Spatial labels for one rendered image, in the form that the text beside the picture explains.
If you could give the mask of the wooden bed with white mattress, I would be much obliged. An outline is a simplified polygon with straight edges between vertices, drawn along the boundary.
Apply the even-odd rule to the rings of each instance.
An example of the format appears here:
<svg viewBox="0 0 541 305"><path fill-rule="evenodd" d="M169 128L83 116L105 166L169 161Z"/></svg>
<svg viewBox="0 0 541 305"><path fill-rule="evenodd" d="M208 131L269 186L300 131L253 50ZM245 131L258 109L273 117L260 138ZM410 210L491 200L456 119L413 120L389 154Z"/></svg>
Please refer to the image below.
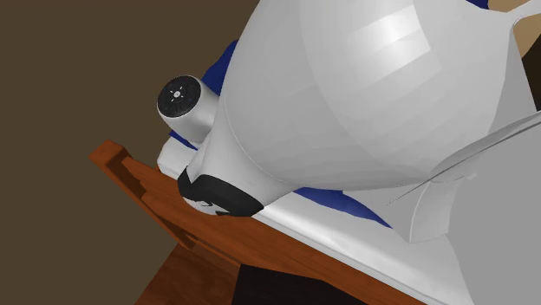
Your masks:
<svg viewBox="0 0 541 305"><path fill-rule="evenodd" d="M297 195L253 218L209 216L185 202L175 179L113 141L89 158L182 247L231 273L245 264L306 276L368 305L473 305L446 237L406 243Z"/></svg>

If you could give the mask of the blue blanket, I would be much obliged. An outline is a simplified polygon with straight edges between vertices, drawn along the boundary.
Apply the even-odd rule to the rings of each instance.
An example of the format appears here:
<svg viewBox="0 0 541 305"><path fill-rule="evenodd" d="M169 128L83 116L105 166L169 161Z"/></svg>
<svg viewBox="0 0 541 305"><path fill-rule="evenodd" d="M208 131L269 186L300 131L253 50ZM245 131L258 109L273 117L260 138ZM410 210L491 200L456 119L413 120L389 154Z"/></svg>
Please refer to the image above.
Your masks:
<svg viewBox="0 0 541 305"><path fill-rule="evenodd" d="M299 194L376 219L375 195L453 193L448 173L492 131L503 76L488 49L489 0L259 0L214 65L157 107L196 153L180 195L209 215L250 217Z"/></svg>

